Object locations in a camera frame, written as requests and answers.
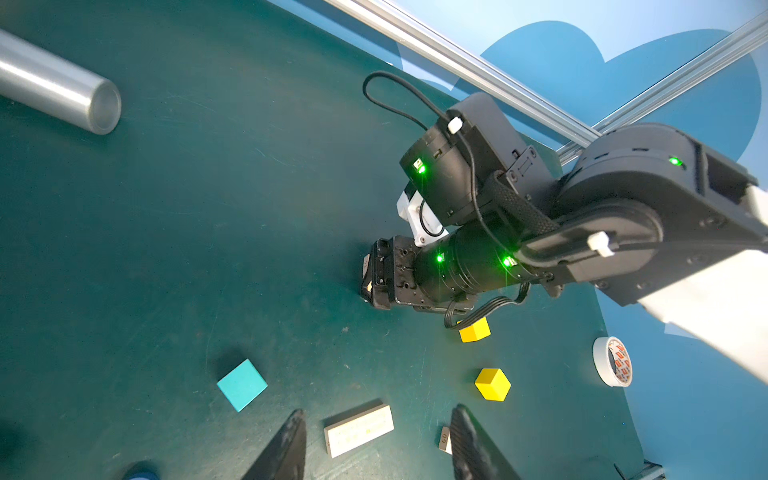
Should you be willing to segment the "silver spray bottle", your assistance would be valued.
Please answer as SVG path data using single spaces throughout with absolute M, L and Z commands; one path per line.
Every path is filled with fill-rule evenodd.
M 1 95 L 97 135 L 111 133 L 122 112 L 112 81 L 5 30 Z

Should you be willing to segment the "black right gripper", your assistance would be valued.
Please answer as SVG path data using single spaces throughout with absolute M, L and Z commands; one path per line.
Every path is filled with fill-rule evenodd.
M 537 282 L 480 225 L 468 224 L 423 247 L 404 236 L 377 240 L 363 261 L 360 294 L 381 310 L 466 313 L 485 292 Z

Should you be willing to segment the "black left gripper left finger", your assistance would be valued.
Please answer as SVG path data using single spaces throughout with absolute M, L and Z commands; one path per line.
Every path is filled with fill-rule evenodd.
M 307 450 L 305 413 L 294 410 L 242 477 L 243 480 L 302 480 Z

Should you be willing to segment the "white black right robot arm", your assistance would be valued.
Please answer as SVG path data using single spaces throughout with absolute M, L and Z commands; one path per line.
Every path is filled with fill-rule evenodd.
M 530 289 L 587 283 L 638 304 L 767 376 L 767 194 L 743 167 L 661 124 L 594 141 L 553 176 L 517 134 L 431 128 L 404 155 L 419 207 L 437 201 L 436 240 L 396 236 L 365 257 L 361 297 L 466 328 Z

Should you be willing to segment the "yellow cube upper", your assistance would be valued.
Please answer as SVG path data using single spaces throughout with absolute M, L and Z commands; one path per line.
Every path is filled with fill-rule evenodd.
M 481 341 L 491 335 L 491 330 L 486 317 L 474 322 L 459 330 L 460 339 L 463 343 L 474 343 Z

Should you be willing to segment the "yellow cube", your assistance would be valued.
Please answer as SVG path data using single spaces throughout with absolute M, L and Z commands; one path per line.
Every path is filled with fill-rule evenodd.
M 499 368 L 482 369 L 474 384 L 487 401 L 503 402 L 511 389 L 511 382 Z
M 491 330 L 486 317 L 474 322 L 459 330 L 460 339 L 463 343 L 474 343 L 481 341 L 491 335 Z

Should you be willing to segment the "teal cube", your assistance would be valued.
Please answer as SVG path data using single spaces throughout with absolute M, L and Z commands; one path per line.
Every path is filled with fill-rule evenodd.
M 268 388 L 268 383 L 249 359 L 223 376 L 217 386 L 236 412 L 241 412 Z

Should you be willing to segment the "wooden block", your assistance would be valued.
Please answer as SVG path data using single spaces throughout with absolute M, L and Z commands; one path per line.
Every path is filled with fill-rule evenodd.
M 449 426 L 443 426 L 438 440 L 438 449 L 448 455 L 452 454 L 451 433 Z
M 389 404 L 380 404 L 324 428 L 331 458 L 348 453 L 394 430 Z

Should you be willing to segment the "blue cylinder block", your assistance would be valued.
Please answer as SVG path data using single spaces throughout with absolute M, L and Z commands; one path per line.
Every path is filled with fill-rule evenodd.
M 123 480 L 159 480 L 159 477 L 150 469 L 139 468 L 126 473 Z

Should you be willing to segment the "yellow cube lower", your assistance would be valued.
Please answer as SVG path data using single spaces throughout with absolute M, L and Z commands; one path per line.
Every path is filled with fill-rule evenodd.
M 511 382 L 499 368 L 482 369 L 474 384 L 487 401 L 503 402 L 511 389 Z

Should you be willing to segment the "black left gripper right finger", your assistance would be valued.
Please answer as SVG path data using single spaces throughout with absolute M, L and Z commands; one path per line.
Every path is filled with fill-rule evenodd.
M 456 480 L 520 480 L 510 462 L 463 404 L 451 414 L 452 465 Z

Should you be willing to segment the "aluminium back frame rail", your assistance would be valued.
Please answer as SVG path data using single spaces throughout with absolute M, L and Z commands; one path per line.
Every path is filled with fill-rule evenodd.
M 327 3 L 582 147 L 601 135 L 389 1 L 328 0 Z

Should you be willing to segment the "white tape roll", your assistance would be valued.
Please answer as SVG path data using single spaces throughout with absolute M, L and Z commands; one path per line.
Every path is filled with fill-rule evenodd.
M 631 358 L 617 337 L 599 337 L 593 342 L 593 363 L 601 380 L 609 387 L 626 388 L 633 380 Z

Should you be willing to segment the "aluminium right frame post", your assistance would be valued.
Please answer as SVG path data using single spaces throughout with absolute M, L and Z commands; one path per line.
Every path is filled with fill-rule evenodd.
M 653 109 L 661 107 L 657 97 L 666 94 L 669 83 L 678 81 L 681 75 L 677 71 L 725 40 L 730 35 L 726 28 L 745 16 L 743 12 L 721 11 L 695 14 L 688 20 L 690 13 L 686 10 L 658 20 L 632 20 L 630 31 L 604 37 L 565 26 L 581 49 L 577 57 L 596 67 L 582 84 L 586 100 L 594 100 L 596 105 L 571 101 L 578 114 L 594 123 L 594 130 L 604 133 L 615 128 L 618 120 L 637 120 L 635 111 L 646 104 Z

